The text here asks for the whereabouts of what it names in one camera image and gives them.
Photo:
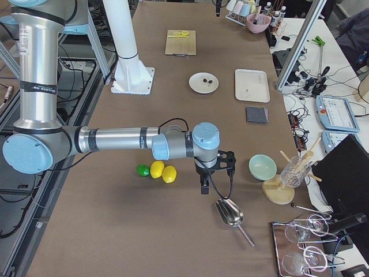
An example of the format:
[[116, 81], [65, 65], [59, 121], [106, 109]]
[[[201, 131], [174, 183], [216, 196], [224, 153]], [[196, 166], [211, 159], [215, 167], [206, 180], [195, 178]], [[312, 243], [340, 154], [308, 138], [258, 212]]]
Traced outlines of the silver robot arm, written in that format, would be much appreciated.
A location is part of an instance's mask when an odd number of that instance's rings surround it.
[[116, 48], [116, 72], [106, 60], [87, 1], [12, 1], [19, 37], [20, 117], [2, 147], [6, 162], [21, 173], [36, 174], [76, 154], [149, 149], [157, 160], [194, 159], [201, 193], [208, 194], [212, 174], [220, 168], [214, 124], [91, 129], [77, 125], [81, 97], [58, 95], [58, 56], [66, 35], [88, 37], [104, 78], [114, 78], [114, 93], [150, 93], [155, 70], [138, 57], [128, 2], [104, 1], [103, 6]]

